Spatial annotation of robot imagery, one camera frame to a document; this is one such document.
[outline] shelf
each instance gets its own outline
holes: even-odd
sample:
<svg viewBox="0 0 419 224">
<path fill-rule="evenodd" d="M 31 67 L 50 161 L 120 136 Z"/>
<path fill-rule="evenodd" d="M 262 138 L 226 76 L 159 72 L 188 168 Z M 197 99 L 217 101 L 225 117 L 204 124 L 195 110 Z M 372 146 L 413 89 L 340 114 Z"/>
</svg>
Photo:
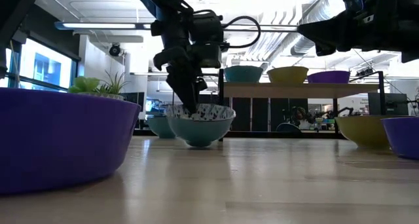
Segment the shelf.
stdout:
<svg viewBox="0 0 419 224">
<path fill-rule="evenodd" d="M 333 99 L 378 90 L 378 84 L 224 83 L 224 97 Z"/>
</svg>

